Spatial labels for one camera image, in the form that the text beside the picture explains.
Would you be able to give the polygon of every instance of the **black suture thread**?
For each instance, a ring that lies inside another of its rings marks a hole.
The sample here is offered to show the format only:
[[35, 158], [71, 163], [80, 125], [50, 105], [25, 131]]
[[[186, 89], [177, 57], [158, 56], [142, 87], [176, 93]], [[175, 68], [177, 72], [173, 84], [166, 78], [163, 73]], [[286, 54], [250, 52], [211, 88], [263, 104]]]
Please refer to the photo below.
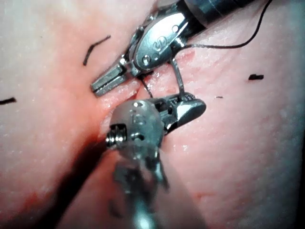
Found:
[[205, 44], [188, 44], [186, 46], [184, 46], [181, 50], [183, 49], [189, 49], [189, 48], [208, 48], [208, 49], [238, 49], [238, 48], [242, 48], [244, 46], [246, 46], [247, 44], [249, 44], [255, 37], [256, 35], [258, 34], [258, 31], [261, 27], [261, 24], [262, 24], [262, 21], [263, 21], [263, 17], [264, 17], [264, 14], [266, 13], [266, 10], [268, 8], [268, 6], [270, 5], [270, 3], [272, 2], [272, 0], [269, 0], [267, 2], [267, 4], [265, 5], [262, 13], [261, 13], [261, 16], [259, 18], [259, 21], [258, 21], [258, 24], [257, 24], [257, 27], [255, 29], [255, 32], [254, 34], [252, 35], [252, 37], [247, 40], [246, 42], [244, 43], [241, 43], [241, 44], [237, 44], [237, 45], [225, 45], [225, 46], [221, 46], [221, 45], [205, 45]]
[[249, 80], [262, 80], [262, 79], [264, 79], [264, 75], [252, 74], [249, 76]]
[[0, 105], [11, 104], [11, 103], [16, 103], [16, 102], [17, 102], [17, 100], [14, 97], [12, 97], [9, 99], [0, 100]]
[[146, 91], [148, 92], [149, 96], [153, 99], [152, 92], [149, 90], [147, 84], [144, 82], [144, 79], [141, 78], [140, 81], [142, 82], [143, 86], [145, 87]]
[[82, 63], [84, 66], [87, 66], [89, 56], [90, 56], [91, 52], [93, 51], [93, 49], [94, 49], [97, 45], [99, 45], [99, 44], [105, 42], [106, 40], [108, 40], [109, 38], [111, 38], [111, 35], [108, 35], [108, 36], [105, 37], [104, 39], [100, 40], [99, 42], [96, 42], [96, 43], [92, 44], [92, 45], [89, 47], [89, 49], [88, 49], [88, 51], [87, 51], [87, 54], [86, 54], [86, 57], [85, 57], [85, 60], [84, 60], [83, 63]]

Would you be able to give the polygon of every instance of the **metal pin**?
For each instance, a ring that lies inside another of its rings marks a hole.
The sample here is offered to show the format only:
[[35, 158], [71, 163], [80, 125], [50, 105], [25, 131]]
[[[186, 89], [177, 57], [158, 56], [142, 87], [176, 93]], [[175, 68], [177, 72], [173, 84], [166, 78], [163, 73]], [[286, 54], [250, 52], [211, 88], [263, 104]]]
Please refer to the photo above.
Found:
[[177, 79], [177, 83], [178, 83], [178, 87], [179, 87], [180, 99], [181, 99], [181, 101], [185, 101], [186, 98], [185, 98], [184, 84], [183, 84], [182, 76], [181, 76], [181, 73], [180, 73], [180, 70], [178, 67], [178, 63], [174, 57], [171, 59], [171, 65], [172, 65], [173, 70], [176, 75], [176, 79]]

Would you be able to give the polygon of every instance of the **metal jaw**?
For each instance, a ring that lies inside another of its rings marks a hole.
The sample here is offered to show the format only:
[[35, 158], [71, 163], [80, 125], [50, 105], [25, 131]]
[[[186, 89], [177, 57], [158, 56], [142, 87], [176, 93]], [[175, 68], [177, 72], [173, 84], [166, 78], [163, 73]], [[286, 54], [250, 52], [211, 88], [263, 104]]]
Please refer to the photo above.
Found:
[[137, 28], [126, 52], [91, 84], [91, 90], [102, 96], [123, 82], [169, 62], [200, 27], [183, 0], [160, 4]]
[[163, 137], [200, 117], [205, 103], [191, 93], [146, 100], [130, 100], [116, 107], [110, 121], [107, 145], [125, 141], [145, 141], [160, 147]]

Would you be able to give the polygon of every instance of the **metallic instrument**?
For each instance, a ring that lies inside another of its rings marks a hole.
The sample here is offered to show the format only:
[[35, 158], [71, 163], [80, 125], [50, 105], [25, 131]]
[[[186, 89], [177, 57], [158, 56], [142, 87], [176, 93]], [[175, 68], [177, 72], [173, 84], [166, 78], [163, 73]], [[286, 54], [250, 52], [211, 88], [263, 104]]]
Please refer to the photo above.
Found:
[[157, 11], [147, 17], [131, 38], [125, 53], [91, 84], [96, 96], [111, 91], [121, 83], [152, 72], [170, 62], [179, 86], [181, 76], [175, 55], [187, 41], [244, 7], [253, 0], [163, 0]]
[[114, 110], [107, 155], [116, 155], [109, 229], [204, 229], [200, 211], [160, 149], [163, 137], [201, 116], [206, 106], [192, 94], [127, 101]]

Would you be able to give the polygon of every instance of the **black suture fragment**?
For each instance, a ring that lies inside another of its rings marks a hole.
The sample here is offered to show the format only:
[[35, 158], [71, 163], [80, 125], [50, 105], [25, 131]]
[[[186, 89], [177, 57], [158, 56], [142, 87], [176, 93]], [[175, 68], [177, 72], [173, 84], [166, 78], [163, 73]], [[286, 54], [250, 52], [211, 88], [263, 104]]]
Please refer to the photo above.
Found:
[[142, 84], [143, 84], [145, 90], [148, 92], [150, 98], [153, 99], [152, 92], [149, 90], [147, 84], [146, 84], [145, 81], [144, 81], [144, 78], [145, 78], [146, 76], [148, 76], [148, 75], [151, 75], [151, 74], [153, 74], [153, 71], [151, 71], [151, 72], [149, 72], [149, 73], [147, 73], [147, 74], [143, 74], [141, 77], [139, 77], [139, 80], [142, 82]]
[[264, 75], [252, 74], [249, 76], [249, 80], [262, 80], [264, 79]]
[[268, 8], [268, 6], [270, 5], [270, 3], [272, 2], [272, 0], [269, 0], [262, 13], [261, 13], [261, 16], [258, 20], [258, 24], [257, 24], [257, 27], [254, 31], [254, 34], [252, 35], [252, 37], [247, 40], [246, 42], [244, 43], [241, 43], [241, 44], [238, 44], [238, 45], [225, 45], [225, 46], [222, 46], [222, 45], [205, 45], [205, 44], [188, 44], [186, 46], [184, 46], [181, 50], [183, 49], [189, 49], [189, 48], [209, 48], [209, 49], [237, 49], [237, 48], [242, 48], [244, 46], [246, 46], [247, 44], [249, 44], [255, 37], [256, 35], [258, 34], [258, 31], [261, 27], [261, 24], [262, 24], [262, 21], [263, 21], [263, 17], [264, 17], [264, 14], [266, 13], [266, 10]]
[[0, 100], [0, 105], [11, 104], [11, 103], [16, 103], [16, 102], [17, 102], [17, 100], [14, 97], [12, 97], [9, 99]]
[[87, 54], [86, 54], [86, 57], [85, 57], [85, 59], [84, 59], [84, 61], [83, 61], [83, 63], [82, 63], [84, 66], [87, 66], [89, 56], [90, 56], [91, 52], [93, 51], [93, 49], [94, 49], [97, 45], [99, 45], [99, 44], [105, 42], [106, 40], [108, 40], [109, 38], [111, 38], [111, 35], [108, 35], [108, 36], [105, 37], [104, 39], [100, 40], [99, 42], [96, 42], [96, 43], [92, 44], [92, 45], [89, 47], [89, 49], [88, 49], [88, 51], [87, 51]]

